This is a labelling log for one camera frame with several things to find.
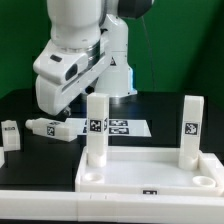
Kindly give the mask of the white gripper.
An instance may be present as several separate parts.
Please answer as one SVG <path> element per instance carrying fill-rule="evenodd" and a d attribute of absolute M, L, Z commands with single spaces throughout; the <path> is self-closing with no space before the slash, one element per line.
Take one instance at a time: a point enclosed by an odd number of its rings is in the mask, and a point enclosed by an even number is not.
<path fill-rule="evenodd" d="M 34 62 L 36 97 L 39 108 L 57 115 L 66 108 L 86 87 L 92 84 L 109 66 L 111 51 L 109 41 L 101 39 L 98 62 L 87 52 L 69 52 L 49 41 Z"/>

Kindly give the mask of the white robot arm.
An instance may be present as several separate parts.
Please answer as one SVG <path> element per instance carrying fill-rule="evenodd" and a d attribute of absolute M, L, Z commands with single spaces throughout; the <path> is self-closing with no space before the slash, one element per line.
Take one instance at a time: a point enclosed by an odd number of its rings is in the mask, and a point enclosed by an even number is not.
<path fill-rule="evenodd" d="M 55 116 L 89 91 L 112 103 L 136 95 L 125 20 L 142 17 L 154 1 L 46 0 L 51 37 L 33 64 L 39 108 Z"/>

